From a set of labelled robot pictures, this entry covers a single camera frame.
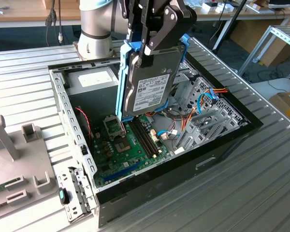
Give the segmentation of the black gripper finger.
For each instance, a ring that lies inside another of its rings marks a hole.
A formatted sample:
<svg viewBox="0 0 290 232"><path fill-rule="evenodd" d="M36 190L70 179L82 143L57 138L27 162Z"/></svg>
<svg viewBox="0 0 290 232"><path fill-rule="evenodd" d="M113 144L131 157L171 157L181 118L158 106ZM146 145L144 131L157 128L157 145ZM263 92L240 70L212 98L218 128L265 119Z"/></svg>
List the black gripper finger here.
<svg viewBox="0 0 290 232"><path fill-rule="evenodd" d="M126 18L128 19L128 34L134 30L135 19L138 9L138 1L137 0L126 0Z"/></svg>
<svg viewBox="0 0 290 232"><path fill-rule="evenodd" d="M196 22L197 15L186 5L187 12L175 6L167 5L157 14L151 12L153 0L141 0L141 48L139 50L138 67L151 67L158 55L169 52L166 56L173 59L176 68L182 61L183 50L179 47L179 39Z"/></svg>

